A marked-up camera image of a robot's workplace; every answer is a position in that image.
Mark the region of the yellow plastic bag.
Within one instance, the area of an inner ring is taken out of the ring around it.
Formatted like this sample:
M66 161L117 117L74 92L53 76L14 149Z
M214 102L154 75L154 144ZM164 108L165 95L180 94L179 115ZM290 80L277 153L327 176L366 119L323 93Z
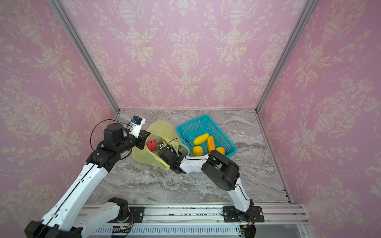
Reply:
M132 150L132 158L136 162L169 170L170 165L159 156L162 148L168 146L176 155L188 154L189 143L182 141L170 122L155 121L149 126L147 132L150 135L144 142L144 148Z

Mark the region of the yellow round fruit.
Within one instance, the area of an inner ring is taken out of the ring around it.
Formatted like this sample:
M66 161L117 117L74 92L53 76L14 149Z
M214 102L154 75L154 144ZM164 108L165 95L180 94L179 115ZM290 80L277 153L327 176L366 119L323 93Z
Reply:
M194 157L203 156L203 148L201 146L195 146L192 149L192 154L193 154Z

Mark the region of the yellow lemon fruit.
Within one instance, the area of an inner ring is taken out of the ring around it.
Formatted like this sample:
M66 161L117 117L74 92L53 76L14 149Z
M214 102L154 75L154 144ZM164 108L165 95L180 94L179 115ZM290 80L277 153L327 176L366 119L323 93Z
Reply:
M226 155L225 149L223 147L217 147L215 150L221 153L222 155Z

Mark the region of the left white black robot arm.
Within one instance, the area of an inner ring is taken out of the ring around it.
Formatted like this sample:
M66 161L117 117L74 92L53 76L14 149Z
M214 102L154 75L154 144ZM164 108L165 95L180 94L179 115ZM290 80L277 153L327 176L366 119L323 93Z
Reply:
M28 238L87 238L97 229L116 220L133 221L134 215L124 199L113 197L103 206L77 220L77 216L98 184L110 173L122 154L134 147L142 150L149 132L142 130L145 119L133 117L130 123L114 121L104 129L104 139L90 154L76 180L40 221L24 229Z

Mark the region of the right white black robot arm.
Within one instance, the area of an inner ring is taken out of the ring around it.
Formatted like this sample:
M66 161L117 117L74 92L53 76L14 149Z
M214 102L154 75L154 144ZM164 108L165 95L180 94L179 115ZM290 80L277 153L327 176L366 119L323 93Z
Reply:
M253 213L254 202L243 188L239 166L222 153L212 150L209 154L191 157L177 154L166 146L158 151L158 156L178 174L204 173L215 185L228 192L238 213L247 219Z

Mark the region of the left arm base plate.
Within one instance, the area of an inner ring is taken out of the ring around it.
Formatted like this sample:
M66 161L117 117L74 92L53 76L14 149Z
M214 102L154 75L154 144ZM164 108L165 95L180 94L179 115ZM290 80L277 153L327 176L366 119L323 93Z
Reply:
M145 207L142 206L121 208L116 221L120 223L142 223L144 211Z

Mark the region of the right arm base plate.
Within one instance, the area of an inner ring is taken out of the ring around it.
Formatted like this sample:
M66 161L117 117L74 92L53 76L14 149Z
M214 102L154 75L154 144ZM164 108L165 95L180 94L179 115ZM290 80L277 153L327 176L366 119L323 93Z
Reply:
M236 209L234 206L223 207L220 215L224 218L225 223L264 223L264 213L261 207L254 206L248 209L247 212L242 212Z

